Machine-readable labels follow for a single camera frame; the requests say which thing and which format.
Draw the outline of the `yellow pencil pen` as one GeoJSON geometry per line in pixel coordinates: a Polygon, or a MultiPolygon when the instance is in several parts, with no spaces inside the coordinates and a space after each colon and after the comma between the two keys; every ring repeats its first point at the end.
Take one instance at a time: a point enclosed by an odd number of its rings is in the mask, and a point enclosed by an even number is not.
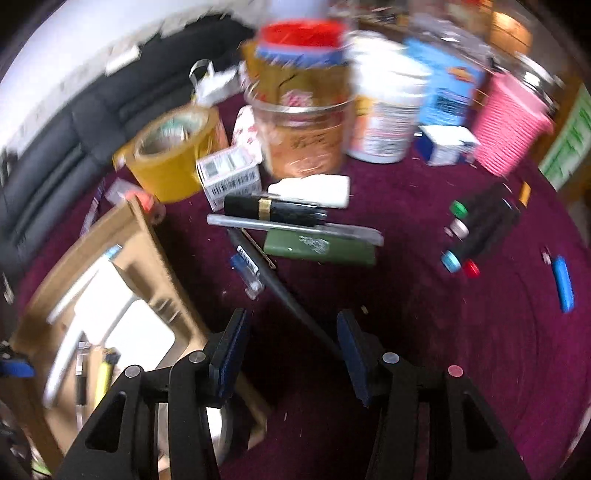
{"type": "Polygon", "coordinates": [[[115,348],[109,348],[104,351],[102,361],[98,367],[97,378],[95,382],[93,400],[94,408],[100,404],[103,397],[108,392],[112,382],[114,367],[118,363],[119,358],[120,354],[115,348]]]}

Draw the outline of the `black fountain pen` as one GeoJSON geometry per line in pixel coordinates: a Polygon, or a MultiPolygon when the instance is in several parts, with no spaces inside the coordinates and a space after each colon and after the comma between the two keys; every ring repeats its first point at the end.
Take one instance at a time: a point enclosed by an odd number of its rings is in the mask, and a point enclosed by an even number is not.
{"type": "Polygon", "coordinates": [[[235,247],[236,253],[243,260],[246,265],[252,270],[257,279],[262,281],[266,288],[269,288],[273,292],[274,296],[280,300],[284,307],[290,311],[291,314],[297,318],[305,327],[308,328],[312,333],[322,341],[331,344],[328,335],[318,327],[308,312],[304,310],[304,307],[297,302],[294,295],[287,290],[287,287],[283,285],[280,278],[277,277],[273,269],[270,268],[269,263],[263,258],[263,255],[253,247],[252,242],[246,238],[245,234],[242,233],[238,228],[227,228],[229,240],[233,247],[235,247]]]}

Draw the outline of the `cardboard tray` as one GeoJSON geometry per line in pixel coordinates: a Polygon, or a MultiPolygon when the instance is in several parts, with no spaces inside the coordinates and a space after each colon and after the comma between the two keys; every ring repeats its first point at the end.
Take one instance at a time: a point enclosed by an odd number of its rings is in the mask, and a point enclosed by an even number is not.
{"type": "Polygon", "coordinates": [[[52,473],[57,471],[77,434],[73,369],[67,369],[53,408],[44,408],[41,398],[59,344],[73,319],[73,309],[67,307],[52,324],[46,319],[74,282],[115,244],[123,249],[114,263],[131,281],[136,293],[151,305],[165,300],[171,303],[170,328],[175,343],[164,359],[166,365],[204,346],[211,334],[169,266],[140,204],[131,200],[110,210],[48,273],[10,339],[13,349],[28,356],[36,370],[34,379],[18,383],[19,399],[13,410],[52,473]]]}

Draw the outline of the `maroon velvet tablecloth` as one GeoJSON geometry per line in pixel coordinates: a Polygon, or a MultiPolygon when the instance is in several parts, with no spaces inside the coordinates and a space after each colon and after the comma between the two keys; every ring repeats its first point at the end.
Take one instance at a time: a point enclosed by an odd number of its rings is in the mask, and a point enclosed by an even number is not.
{"type": "MultiPolygon", "coordinates": [[[[530,184],[527,209],[470,279],[440,260],[450,203],[488,187],[471,165],[349,161],[349,207],[335,222],[376,228],[385,244],[372,267],[277,259],[281,281],[332,333],[352,309],[363,330],[406,360],[461,366],[503,422],[530,475],[554,477],[590,400],[590,251],[552,186],[530,162],[510,184],[530,184]],[[575,306],[560,308],[552,261],[566,259],[575,306]]],[[[225,479],[361,479],[374,433],[342,358],[330,355],[270,292],[246,297],[221,228],[202,195],[169,205],[156,235],[207,327],[249,311],[243,360],[270,405],[263,442],[221,468],[225,479]]]]}

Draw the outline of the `black lipstick tube gold band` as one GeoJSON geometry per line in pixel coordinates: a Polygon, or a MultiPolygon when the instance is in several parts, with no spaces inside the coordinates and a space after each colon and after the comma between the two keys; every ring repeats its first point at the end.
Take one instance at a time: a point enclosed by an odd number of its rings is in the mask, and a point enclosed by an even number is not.
{"type": "Polygon", "coordinates": [[[223,209],[226,216],[305,227],[324,225],[328,219],[328,211],[317,205],[260,195],[228,195],[223,209]]]}

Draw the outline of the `bundle of black markers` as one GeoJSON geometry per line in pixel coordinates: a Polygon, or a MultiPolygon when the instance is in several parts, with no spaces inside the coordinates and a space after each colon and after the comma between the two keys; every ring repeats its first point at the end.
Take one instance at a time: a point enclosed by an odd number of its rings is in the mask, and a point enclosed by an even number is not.
{"type": "Polygon", "coordinates": [[[446,232],[454,239],[441,262],[452,274],[472,269],[479,275],[476,260],[485,255],[518,222],[520,209],[511,188],[497,182],[450,205],[453,221],[446,232]]]}

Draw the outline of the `blue lighter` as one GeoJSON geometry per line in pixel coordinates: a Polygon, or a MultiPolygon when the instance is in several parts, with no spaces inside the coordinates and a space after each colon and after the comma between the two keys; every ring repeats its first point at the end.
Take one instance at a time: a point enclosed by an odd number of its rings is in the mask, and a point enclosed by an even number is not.
{"type": "Polygon", "coordinates": [[[552,271],[556,281],[561,311],[569,313],[574,309],[575,297],[567,262],[563,256],[556,256],[553,259],[552,271]]]}

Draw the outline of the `small white barcode box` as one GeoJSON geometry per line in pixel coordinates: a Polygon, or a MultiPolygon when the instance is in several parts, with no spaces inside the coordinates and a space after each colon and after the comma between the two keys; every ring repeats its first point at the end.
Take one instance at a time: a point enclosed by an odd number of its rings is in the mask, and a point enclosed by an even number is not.
{"type": "Polygon", "coordinates": [[[263,191],[259,163],[243,147],[232,146],[195,162],[205,197],[216,212],[228,195],[259,194],[263,191]]]}

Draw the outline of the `yellow packing tape roll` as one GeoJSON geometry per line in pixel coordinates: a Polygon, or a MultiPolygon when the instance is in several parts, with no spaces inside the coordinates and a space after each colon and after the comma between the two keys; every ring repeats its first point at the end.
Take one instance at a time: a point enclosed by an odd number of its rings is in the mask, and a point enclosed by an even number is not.
{"type": "Polygon", "coordinates": [[[197,161],[226,147],[218,110],[186,104],[150,122],[113,161],[126,166],[157,200],[176,203],[201,190],[197,161]]]}

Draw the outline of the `blue white small box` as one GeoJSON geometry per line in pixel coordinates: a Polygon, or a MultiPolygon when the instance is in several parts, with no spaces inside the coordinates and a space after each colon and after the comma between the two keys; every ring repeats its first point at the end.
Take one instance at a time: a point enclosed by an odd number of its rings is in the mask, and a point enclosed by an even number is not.
{"type": "Polygon", "coordinates": [[[466,127],[420,125],[415,134],[414,150],[429,166],[472,163],[480,142],[466,127]]]}

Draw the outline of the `glass jar copper label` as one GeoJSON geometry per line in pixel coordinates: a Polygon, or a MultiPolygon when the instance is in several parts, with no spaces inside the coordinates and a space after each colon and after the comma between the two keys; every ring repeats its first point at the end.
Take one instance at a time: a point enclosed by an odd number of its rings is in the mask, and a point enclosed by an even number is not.
{"type": "Polygon", "coordinates": [[[329,106],[280,106],[260,100],[252,84],[245,101],[252,107],[264,166],[274,179],[342,170],[351,137],[352,98],[329,106]]]}

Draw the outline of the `white paper bag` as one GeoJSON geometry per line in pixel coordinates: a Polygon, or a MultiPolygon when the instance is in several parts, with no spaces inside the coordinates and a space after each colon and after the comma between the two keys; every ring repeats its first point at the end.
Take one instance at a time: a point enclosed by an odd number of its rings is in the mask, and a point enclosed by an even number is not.
{"type": "Polygon", "coordinates": [[[238,66],[216,71],[211,60],[201,59],[191,66],[188,78],[193,87],[191,101],[201,107],[215,106],[242,92],[238,66]]]}

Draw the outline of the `white plastic tub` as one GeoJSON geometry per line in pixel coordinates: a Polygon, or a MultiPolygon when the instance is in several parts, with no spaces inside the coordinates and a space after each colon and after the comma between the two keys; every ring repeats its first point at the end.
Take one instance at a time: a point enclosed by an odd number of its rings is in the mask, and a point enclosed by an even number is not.
{"type": "Polygon", "coordinates": [[[355,118],[348,154],[374,164],[401,161],[418,125],[432,71],[400,43],[353,36],[349,43],[355,118]]]}

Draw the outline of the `blue snack bag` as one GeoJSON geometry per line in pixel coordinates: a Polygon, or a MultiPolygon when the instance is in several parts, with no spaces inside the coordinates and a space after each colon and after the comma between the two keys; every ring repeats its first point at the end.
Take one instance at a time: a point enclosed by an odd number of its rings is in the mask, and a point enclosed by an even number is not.
{"type": "Polygon", "coordinates": [[[404,41],[407,55],[427,66],[432,75],[420,110],[421,125],[461,126],[466,122],[485,70],[459,53],[440,44],[417,38],[404,41]]]}

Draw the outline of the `red lid plastic jar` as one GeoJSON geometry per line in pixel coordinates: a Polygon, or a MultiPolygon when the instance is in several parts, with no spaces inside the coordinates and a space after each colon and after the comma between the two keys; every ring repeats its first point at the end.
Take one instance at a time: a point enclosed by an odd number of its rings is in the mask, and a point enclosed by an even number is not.
{"type": "Polygon", "coordinates": [[[291,19],[259,29],[242,42],[252,96],[281,107],[329,107],[351,96],[345,25],[291,19]]]}

